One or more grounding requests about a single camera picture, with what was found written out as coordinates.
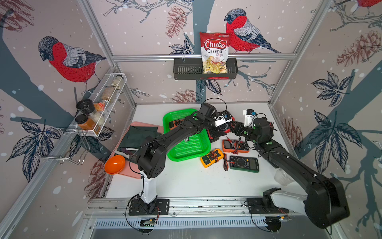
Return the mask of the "red multimeter with leads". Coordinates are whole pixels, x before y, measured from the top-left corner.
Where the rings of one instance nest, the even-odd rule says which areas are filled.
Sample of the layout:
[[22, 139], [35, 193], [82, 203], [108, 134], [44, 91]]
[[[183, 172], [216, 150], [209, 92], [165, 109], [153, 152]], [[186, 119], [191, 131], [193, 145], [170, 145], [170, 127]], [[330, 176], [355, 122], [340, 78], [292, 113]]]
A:
[[231, 132], [231, 129], [234, 127], [235, 121], [227, 122], [225, 124], [222, 124], [218, 127], [214, 127], [207, 130], [209, 140], [211, 143], [216, 142], [219, 140], [221, 136], [227, 135], [229, 132]]

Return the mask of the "green plastic basket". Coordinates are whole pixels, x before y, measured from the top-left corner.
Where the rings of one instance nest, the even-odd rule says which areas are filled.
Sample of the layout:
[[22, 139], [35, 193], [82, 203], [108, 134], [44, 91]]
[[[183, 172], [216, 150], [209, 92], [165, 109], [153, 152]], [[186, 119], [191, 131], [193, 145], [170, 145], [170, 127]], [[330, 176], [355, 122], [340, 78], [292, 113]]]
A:
[[[170, 131], [170, 122], [183, 120], [186, 116], [196, 112], [196, 109], [173, 111], [163, 116], [164, 133]], [[202, 157], [211, 150], [211, 143], [207, 131], [204, 129], [199, 134], [192, 135], [174, 146], [167, 156], [170, 160], [180, 162], [196, 157]]]

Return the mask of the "dark green multimeter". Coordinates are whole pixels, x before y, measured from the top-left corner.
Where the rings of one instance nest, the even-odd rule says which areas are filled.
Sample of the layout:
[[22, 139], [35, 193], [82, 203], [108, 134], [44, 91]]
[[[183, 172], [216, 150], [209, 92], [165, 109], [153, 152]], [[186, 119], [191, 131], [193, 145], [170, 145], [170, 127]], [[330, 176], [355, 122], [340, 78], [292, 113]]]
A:
[[243, 157], [238, 155], [232, 155], [229, 158], [230, 169], [247, 171], [253, 173], [259, 173], [260, 167], [258, 158], [255, 157]]

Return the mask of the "orange multimeter leads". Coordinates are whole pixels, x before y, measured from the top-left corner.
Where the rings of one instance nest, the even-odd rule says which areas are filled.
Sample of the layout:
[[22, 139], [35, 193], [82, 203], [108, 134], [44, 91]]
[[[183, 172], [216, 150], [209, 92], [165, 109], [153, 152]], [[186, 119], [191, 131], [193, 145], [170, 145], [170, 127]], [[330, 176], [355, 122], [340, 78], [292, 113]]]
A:
[[183, 123], [183, 119], [177, 119], [169, 122], [169, 129], [172, 130]]

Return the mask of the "orange black multimeter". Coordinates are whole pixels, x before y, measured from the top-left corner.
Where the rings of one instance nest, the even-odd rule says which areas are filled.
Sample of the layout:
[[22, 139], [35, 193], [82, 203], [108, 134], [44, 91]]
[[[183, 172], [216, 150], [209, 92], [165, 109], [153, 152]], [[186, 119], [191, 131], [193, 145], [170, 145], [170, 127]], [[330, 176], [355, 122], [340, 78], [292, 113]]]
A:
[[250, 151], [247, 142], [238, 141], [238, 140], [230, 140], [230, 139], [226, 139], [222, 141], [222, 149], [223, 149], [223, 152], [233, 153], [233, 154], [249, 153]]

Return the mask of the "yellow multimeter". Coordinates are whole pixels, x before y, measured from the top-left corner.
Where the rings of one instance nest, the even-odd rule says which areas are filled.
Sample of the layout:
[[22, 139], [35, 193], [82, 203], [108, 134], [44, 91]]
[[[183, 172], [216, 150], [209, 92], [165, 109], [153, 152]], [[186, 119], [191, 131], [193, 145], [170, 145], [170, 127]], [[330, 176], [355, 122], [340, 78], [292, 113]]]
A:
[[208, 168], [211, 165], [219, 162], [224, 158], [224, 153], [220, 149], [215, 149], [209, 152], [207, 155], [201, 157], [201, 163], [204, 168]]

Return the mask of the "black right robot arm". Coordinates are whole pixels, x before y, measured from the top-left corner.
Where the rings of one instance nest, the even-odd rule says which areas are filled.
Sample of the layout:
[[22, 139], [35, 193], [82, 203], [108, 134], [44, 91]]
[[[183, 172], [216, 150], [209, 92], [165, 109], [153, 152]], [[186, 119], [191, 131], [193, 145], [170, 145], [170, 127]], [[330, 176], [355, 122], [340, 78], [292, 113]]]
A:
[[309, 168], [293, 157], [277, 141], [273, 140], [274, 129], [266, 117], [254, 118], [250, 126], [234, 121], [231, 132], [254, 143], [256, 151], [274, 167], [282, 169], [305, 191], [305, 195], [271, 193], [272, 203], [307, 216], [317, 227], [325, 229], [350, 216], [345, 190], [340, 180]]

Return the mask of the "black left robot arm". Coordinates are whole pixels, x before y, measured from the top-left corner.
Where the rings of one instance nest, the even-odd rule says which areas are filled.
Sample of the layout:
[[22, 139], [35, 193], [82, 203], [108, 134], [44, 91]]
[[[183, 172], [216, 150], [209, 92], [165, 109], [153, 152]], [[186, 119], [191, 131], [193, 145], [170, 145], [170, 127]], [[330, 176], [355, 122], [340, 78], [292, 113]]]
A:
[[142, 192], [138, 198], [139, 205], [145, 207], [148, 212], [154, 210], [158, 198], [155, 178], [165, 168], [168, 151], [187, 137], [204, 129], [219, 129], [221, 125], [232, 121], [232, 115], [227, 110], [218, 112], [213, 105], [203, 103], [198, 111], [186, 116], [183, 122], [173, 130], [155, 138], [147, 137], [132, 156], [143, 179]]

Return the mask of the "cassava chips bag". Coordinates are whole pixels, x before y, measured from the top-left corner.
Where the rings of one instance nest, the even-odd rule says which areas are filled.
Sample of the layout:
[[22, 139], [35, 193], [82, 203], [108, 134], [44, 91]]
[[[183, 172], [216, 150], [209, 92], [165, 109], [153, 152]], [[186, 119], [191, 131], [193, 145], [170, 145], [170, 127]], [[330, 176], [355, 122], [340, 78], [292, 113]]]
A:
[[204, 74], [226, 74], [229, 55], [229, 33], [200, 32]]

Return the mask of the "dark green cloth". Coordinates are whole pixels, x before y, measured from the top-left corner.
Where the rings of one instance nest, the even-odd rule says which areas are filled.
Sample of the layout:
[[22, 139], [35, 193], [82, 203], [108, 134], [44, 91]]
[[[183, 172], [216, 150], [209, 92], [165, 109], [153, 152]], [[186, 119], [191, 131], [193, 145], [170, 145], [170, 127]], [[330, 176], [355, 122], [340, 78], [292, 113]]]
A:
[[158, 128], [154, 126], [130, 126], [117, 149], [120, 147], [139, 149], [146, 143], [147, 137], [155, 138], [160, 134]]

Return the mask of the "pink tray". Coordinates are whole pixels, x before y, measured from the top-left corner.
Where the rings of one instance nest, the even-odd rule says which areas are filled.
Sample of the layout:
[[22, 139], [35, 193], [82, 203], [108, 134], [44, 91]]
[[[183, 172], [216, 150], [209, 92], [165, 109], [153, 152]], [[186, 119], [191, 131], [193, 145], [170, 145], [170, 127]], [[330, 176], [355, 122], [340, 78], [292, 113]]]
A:
[[[114, 154], [114, 151], [117, 149], [117, 147], [121, 143], [123, 137], [125, 136], [125, 134], [129, 130], [130, 126], [154, 126], [154, 127], [158, 128], [158, 132], [159, 133], [161, 133], [161, 134], [164, 133], [164, 129], [163, 129], [162, 126], [155, 125], [155, 124], [148, 124], [148, 123], [138, 122], [138, 121], [132, 122], [128, 126], [128, 128], [125, 130], [125, 132], [122, 134], [122, 138], [117, 143], [117, 146], [114, 148], [114, 150], [112, 151], [111, 156], [109, 158], [117, 155], [117, 154]], [[126, 159], [125, 168], [119, 174], [127, 176], [127, 177], [137, 178], [137, 179], [141, 178], [141, 176], [139, 174], [138, 165], [137, 165], [136, 161], [133, 160], [133, 159]]]

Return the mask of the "orange bowl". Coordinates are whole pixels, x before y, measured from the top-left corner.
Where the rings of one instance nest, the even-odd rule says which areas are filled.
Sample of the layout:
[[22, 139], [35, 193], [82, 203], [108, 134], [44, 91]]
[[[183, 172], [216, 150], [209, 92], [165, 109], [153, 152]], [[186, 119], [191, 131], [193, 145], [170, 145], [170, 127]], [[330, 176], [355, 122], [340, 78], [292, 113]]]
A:
[[126, 164], [126, 159], [121, 155], [116, 155], [107, 160], [104, 165], [104, 171], [109, 175], [119, 174]]

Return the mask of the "black lid spice jar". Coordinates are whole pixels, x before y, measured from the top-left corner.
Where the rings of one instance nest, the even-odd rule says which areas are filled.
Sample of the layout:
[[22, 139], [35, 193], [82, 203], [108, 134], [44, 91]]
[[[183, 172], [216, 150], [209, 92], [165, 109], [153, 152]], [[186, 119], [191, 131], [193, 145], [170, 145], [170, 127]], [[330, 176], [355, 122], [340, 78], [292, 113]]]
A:
[[94, 103], [90, 99], [77, 102], [76, 108], [86, 115], [92, 114], [95, 111]]

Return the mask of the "amber spice jar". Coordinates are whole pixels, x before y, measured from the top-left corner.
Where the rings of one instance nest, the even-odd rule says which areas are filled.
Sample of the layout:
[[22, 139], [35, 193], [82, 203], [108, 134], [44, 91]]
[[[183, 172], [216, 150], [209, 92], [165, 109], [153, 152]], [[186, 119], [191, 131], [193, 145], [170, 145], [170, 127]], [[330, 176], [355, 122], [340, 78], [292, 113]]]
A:
[[75, 122], [82, 130], [94, 130], [95, 132], [100, 130], [100, 127], [97, 125], [97, 123], [85, 114], [76, 116]]

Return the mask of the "black wall basket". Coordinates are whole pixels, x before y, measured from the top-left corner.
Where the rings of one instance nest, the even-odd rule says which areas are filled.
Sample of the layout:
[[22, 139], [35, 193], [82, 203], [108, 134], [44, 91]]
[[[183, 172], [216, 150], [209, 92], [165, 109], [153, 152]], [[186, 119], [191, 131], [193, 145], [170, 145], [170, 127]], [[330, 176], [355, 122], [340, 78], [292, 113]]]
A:
[[226, 62], [227, 73], [204, 73], [202, 59], [174, 59], [173, 73], [175, 80], [228, 80], [236, 79], [238, 74], [236, 58], [229, 58]]

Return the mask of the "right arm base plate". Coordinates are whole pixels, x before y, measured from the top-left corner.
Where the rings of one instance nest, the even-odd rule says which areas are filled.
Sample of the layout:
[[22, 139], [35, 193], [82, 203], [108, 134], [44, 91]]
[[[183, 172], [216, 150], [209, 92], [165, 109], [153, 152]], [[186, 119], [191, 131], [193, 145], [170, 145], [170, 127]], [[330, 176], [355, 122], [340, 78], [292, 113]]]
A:
[[288, 214], [289, 210], [286, 208], [276, 207], [273, 202], [262, 197], [247, 198], [245, 205], [247, 206], [250, 214]]

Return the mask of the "white handled knife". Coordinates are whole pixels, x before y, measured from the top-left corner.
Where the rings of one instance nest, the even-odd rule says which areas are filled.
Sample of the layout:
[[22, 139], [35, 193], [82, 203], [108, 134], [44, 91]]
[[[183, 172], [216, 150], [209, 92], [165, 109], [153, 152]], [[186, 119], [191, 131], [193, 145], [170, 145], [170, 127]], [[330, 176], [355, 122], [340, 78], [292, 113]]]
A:
[[137, 150], [136, 148], [120, 147], [114, 151], [114, 154], [121, 155], [125, 159], [132, 159]]

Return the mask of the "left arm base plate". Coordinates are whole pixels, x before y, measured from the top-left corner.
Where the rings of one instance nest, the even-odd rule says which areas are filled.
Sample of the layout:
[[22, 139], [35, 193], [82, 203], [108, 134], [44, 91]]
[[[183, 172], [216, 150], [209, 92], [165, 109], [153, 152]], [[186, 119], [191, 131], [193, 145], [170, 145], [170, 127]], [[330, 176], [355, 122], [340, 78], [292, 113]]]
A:
[[162, 216], [169, 214], [169, 199], [154, 199], [151, 203], [146, 204], [141, 198], [133, 199], [128, 208], [129, 216]]

